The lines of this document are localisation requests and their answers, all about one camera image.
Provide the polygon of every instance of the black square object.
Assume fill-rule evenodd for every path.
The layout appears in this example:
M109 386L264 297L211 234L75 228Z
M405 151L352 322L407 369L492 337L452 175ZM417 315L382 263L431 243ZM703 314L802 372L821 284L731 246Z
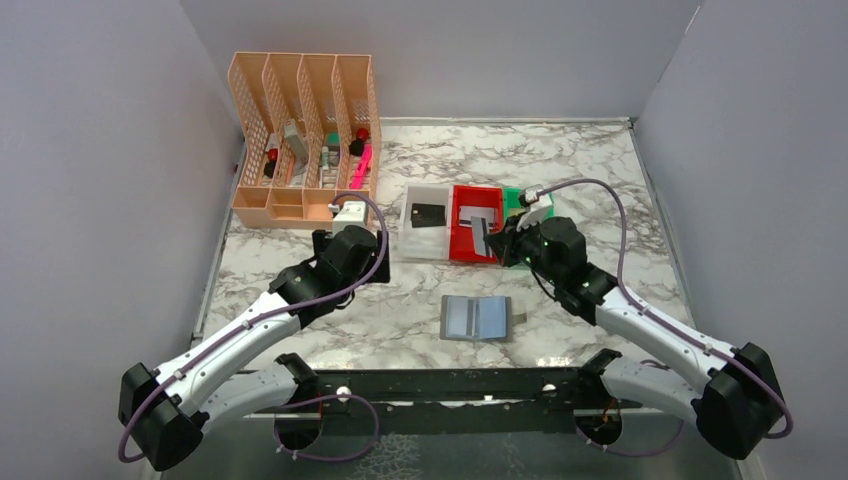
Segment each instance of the black square object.
M444 227L447 225L445 206L413 203L410 220L412 221L412 228Z

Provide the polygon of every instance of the marble table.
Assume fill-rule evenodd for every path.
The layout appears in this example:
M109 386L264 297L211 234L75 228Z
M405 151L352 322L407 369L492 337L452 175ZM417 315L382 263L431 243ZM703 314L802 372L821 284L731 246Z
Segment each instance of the marble table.
M604 347L647 358L631 343L566 313L526 270L399 261L397 223L407 182L523 187L575 177L604 180L622 196L627 284L691 323L624 125L385 126L377 201L391 230L391 283L358 290L350 307L279 342L248 368L287 352L315 369L569 366ZM588 185L554 196L557 215L573 218L586 236L590 261L614 272L620 223L609 194ZM241 314L282 268L311 252L309 231L249 229L234 217L204 336ZM446 294L510 296L526 309L527 322L515 327L507 343L441 340L439 310Z

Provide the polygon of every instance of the wooden organizer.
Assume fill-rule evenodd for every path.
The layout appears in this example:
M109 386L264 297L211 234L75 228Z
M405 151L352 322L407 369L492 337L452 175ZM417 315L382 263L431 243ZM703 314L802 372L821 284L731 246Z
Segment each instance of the wooden organizer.
M247 144L233 199L233 211L246 227L327 228L333 218L327 204L337 194L355 191L376 197L382 137L370 55L237 52L227 78ZM290 186L294 153L283 140L289 120L297 124L309 152L298 186ZM359 128L371 133L371 170L363 188L353 190L346 188L356 171L348 145ZM330 132L339 133L339 165L330 170L335 180L320 185L321 147ZM263 172L272 133L280 146L269 180Z

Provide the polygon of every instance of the pink object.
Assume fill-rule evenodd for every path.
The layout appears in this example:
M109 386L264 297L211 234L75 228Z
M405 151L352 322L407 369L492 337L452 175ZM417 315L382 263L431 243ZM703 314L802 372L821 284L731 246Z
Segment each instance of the pink object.
M351 188L362 188L365 182L365 174L371 168L371 144L365 145L365 151L362 152L362 159L359 160L359 165L356 167L356 172L353 174L353 181L350 182Z

